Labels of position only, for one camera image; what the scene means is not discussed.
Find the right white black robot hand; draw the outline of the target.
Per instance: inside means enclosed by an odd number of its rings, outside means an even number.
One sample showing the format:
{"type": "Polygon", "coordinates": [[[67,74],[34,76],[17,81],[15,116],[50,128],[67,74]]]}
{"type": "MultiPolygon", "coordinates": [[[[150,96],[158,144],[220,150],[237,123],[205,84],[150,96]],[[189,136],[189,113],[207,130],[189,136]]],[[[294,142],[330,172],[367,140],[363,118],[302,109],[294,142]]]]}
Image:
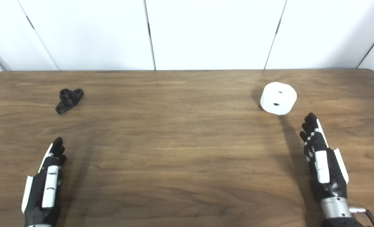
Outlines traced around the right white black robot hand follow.
{"type": "Polygon", "coordinates": [[[315,198],[347,199],[349,176],[340,150],[330,148],[322,125],[314,113],[310,112],[304,118],[302,129],[299,136],[304,143],[303,154],[311,174],[310,187],[315,198]]]}

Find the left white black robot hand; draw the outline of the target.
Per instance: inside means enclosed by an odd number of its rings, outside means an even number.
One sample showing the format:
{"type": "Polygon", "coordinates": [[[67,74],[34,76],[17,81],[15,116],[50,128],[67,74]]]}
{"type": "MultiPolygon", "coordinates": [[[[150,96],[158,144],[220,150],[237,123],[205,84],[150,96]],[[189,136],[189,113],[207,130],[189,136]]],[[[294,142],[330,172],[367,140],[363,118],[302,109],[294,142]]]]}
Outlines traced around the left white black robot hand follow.
{"type": "Polygon", "coordinates": [[[28,176],[21,203],[25,227],[55,227],[61,213],[60,194],[64,154],[63,138],[49,146],[34,176],[28,176]]]}

